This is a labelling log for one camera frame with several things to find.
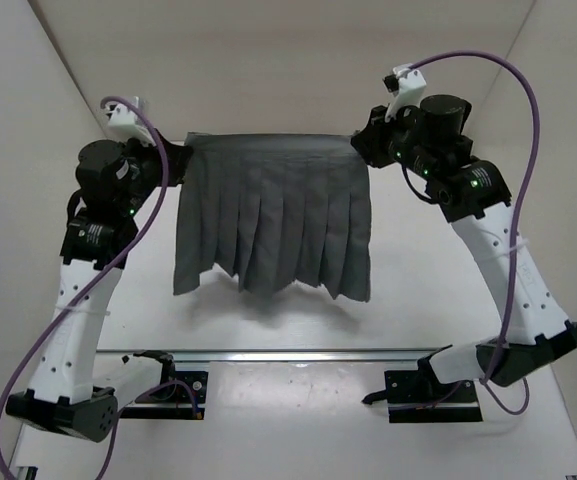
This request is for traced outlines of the grey pleated skirt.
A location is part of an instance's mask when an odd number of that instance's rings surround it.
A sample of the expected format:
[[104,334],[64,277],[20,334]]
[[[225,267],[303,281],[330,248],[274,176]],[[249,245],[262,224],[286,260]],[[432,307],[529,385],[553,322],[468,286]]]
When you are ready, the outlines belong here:
[[174,294],[219,266],[261,298],[298,281],[369,301],[369,173],[349,137],[191,133],[185,144]]

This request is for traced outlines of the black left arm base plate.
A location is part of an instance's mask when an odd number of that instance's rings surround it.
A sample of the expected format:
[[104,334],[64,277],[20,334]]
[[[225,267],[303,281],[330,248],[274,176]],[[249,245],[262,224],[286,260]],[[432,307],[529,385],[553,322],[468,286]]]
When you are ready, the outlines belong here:
[[185,383],[192,395],[183,386],[171,386],[150,396],[140,397],[124,409],[121,417],[140,420],[203,420],[209,373],[206,370],[178,370],[176,379]]

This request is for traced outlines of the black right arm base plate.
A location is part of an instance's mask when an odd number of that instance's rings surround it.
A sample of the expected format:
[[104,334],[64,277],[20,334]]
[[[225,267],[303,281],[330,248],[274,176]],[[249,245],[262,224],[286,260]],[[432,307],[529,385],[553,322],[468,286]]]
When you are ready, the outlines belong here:
[[420,370],[387,370],[385,387],[367,394],[364,405],[386,402],[390,423],[478,423],[483,421],[472,381],[441,384]]

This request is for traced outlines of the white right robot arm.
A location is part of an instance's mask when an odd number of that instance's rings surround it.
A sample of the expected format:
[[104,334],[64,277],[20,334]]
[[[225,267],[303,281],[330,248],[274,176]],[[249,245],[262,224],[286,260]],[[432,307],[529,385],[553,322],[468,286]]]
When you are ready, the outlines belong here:
[[513,223],[518,201],[500,170],[473,155],[463,133],[470,111],[453,95],[399,109],[379,105],[351,138],[369,166],[397,163],[424,180],[427,203],[441,209],[468,248],[502,320],[493,339],[445,347],[419,361],[417,391],[433,401],[459,381],[508,387],[577,349],[577,322],[554,299]]

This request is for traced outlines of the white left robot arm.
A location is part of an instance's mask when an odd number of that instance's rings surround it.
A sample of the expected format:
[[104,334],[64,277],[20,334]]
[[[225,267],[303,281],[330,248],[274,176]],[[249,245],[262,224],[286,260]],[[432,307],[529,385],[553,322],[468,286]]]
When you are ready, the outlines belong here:
[[98,140],[78,154],[79,185],[67,206],[60,250],[57,327],[26,389],[9,395],[5,412],[38,430],[96,443],[116,426],[122,409],[149,392],[165,398],[176,389],[171,354],[126,355],[109,374],[93,367],[111,296],[124,272],[126,248],[145,228],[137,211],[164,186],[182,183],[193,150],[137,139]]

